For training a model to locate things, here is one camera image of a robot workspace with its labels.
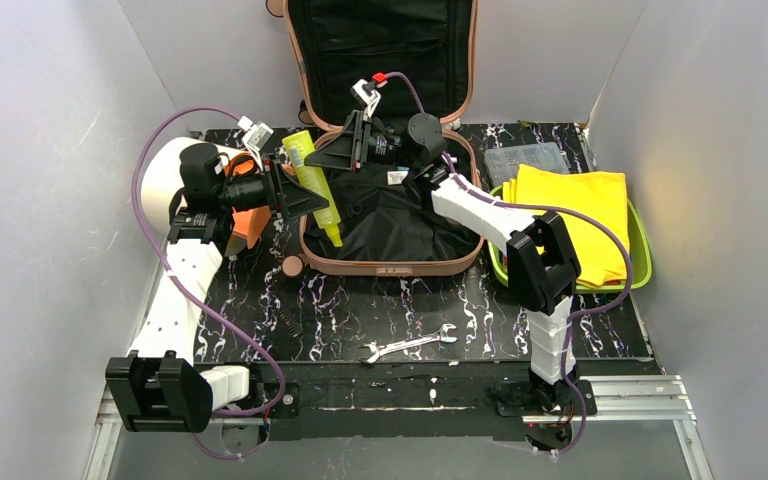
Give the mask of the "cream cylindrical drum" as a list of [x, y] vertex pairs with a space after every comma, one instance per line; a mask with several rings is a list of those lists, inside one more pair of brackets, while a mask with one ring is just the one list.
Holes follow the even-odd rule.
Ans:
[[[141, 205], [153, 230], [162, 238], [170, 231], [169, 206], [173, 196], [183, 187], [180, 177], [180, 153], [191, 145], [205, 144], [203, 140], [177, 137], [167, 142], [153, 157], [143, 174], [139, 191]], [[271, 212], [267, 206], [250, 210], [233, 210], [231, 239], [225, 249], [226, 256], [253, 249], [270, 223]]]

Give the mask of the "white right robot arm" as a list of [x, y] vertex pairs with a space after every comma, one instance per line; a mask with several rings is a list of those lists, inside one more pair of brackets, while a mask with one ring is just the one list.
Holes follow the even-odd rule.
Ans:
[[475, 186], [457, 170], [449, 136], [429, 113], [417, 113], [404, 129], [394, 130], [355, 110], [342, 130], [306, 155], [304, 162], [349, 172], [370, 163], [407, 167], [404, 188], [426, 217], [457, 224], [504, 248], [508, 286], [538, 326], [532, 335], [534, 376], [551, 386], [573, 382], [569, 316], [581, 265], [560, 215], [532, 213]]

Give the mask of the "green plastic tray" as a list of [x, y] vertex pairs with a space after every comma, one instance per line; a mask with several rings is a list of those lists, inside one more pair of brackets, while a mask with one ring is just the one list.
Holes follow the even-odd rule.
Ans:
[[[652, 276], [652, 257], [648, 238], [639, 214], [631, 201], [628, 201], [628, 235], [630, 241], [629, 254], [633, 268], [632, 289], [645, 286]], [[492, 269], [496, 279], [505, 287], [508, 286], [507, 266], [505, 257], [500, 250], [490, 242], [485, 243], [489, 253]], [[625, 287], [622, 281], [612, 281], [599, 287], [577, 284], [577, 292], [581, 294], [619, 293]]]

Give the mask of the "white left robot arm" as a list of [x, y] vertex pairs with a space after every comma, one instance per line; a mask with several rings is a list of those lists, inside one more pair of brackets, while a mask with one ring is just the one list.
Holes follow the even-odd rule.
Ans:
[[280, 165], [239, 172], [250, 159], [240, 150], [180, 137], [138, 164], [135, 215], [163, 275], [127, 354], [111, 358], [105, 370], [128, 431], [200, 433], [214, 413], [249, 396], [247, 367], [199, 370], [194, 360], [200, 321], [220, 317], [206, 297], [233, 249], [233, 216], [262, 209], [295, 218], [327, 205]]

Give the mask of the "pink hard-shell suitcase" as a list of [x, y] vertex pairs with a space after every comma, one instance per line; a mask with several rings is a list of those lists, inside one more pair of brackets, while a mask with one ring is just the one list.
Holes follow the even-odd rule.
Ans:
[[319, 129], [315, 165], [342, 215], [334, 245], [312, 216], [300, 222], [310, 266], [342, 276], [450, 276], [483, 238], [432, 209], [447, 178], [480, 181], [458, 122], [473, 94], [473, 1], [270, 1], [283, 19]]

